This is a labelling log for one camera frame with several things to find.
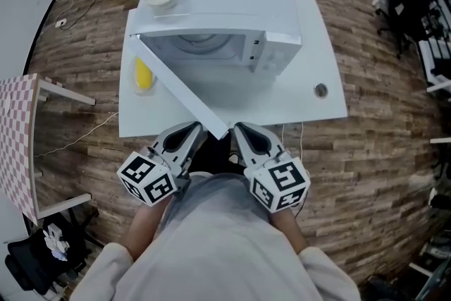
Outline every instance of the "microwave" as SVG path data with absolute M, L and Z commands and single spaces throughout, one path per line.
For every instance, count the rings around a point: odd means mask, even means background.
M 167 9 L 140 0 L 129 36 L 133 52 L 218 138 L 226 126 L 210 129 L 217 119 L 193 101 L 193 82 L 215 71 L 237 75 L 230 82 L 270 82 L 302 46 L 295 0 L 177 0 Z M 182 75 L 193 73 L 202 76 L 188 87 Z

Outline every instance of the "floor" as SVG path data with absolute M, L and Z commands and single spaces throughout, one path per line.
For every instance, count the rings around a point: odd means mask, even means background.
M 68 25 L 94 0 L 73 1 L 64 15 Z M 398 60 L 393 38 L 376 34 L 385 24 L 371 0 L 316 1 L 333 43 L 349 116 L 304 124 L 303 161 L 312 186 L 297 220 L 312 245 L 361 283 L 371 274 L 403 267 L 443 222 L 443 215 L 427 207 L 435 156 L 428 139 L 443 134 L 442 116 L 424 91 L 416 52 Z M 66 31 L 56 30 L 53 21 L 67 5 L 53 8 L 29 73 L 54 78 L 94 97 L 97 105 L 52 96 L 39 106 L 35 154 L 76 140 L 118 111 L 125 22 L 137 2 L 98 0 Z M 280 135 L 280 126 L 272 129 Z M 300 124 L 285 126 L 285 146 L 294 155 L 301 152 L 301 131 Z M 89 192 L 100 212 L 89 229 L 102 242 L 117 240 L 139 203 L 120 184 L 116 169 L 145 144 L 145 139 L 118 138 L 115 117 L 76 145 L 38 158 L 44 172 L 39 203 Z

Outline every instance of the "office chair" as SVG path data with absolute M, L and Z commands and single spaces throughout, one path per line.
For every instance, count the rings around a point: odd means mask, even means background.
M 389 0 L 388 14 L 381 9 L 376 14 L 383 14 L 389 27 L 378 29 L 378 35 L 391 30 L 397 40 L 397 57 L 401 58 L 404 50 L 408 50 L 410 41 L 405 35 L 409 35 L 415 42 L 427 40 L 428 35 L 423 26 L 422 19 L 429 13 L 431 0 Z
M 29 238 L 8 244 L 9 255 L 5 258 L 5 265 L 23 290 L 36 290 L 40 295 L 45 295 L 61 274 L 76 278 L 86 267 L 85 259 L 91 253 L 85 239 L 103 248 L 100 242 L 85 232 L 87 224 L 99 212 L 95 210 L 82 225 L 76 221 L 72 209 L 69 209 L 69 214 L 72 224 L 62 214 L 53 214 L 44 219 L 43 225 L 45 229 L 54 223 L 61 229 L 64 240 L 70 245 L 66 252 L 68 261 L 53 257 L 45 243 L 42 228 Z
M 437 163 L 433 164 L 431 166 L 432 169 L 436 169 L 437 167 L 440 167 L 440 170 L 438 174 L 434 176 L 435 180 L 440 180 L 443 176 L 443 171 L 446 168 L 446 178 L 451 180 L 451 151 L 448 147 L 447 143 L 439 143 L 438 144 L 438 160 Z

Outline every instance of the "open microwave door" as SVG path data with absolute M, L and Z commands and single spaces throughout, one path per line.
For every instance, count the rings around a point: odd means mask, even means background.
M 142 42 L 139 35 L 130 36 L 130 48 L 152 70 L 168 90 L 218 140 L 228 133 L 228 126 L 175 75 L 155 53 Z

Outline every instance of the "table hole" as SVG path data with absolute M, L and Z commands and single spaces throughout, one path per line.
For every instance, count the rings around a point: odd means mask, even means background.
M 323 83 L 319 83 L 314 87 L 314 93 L 318 98 L 326 98 L 328 92 L 326 85 Z

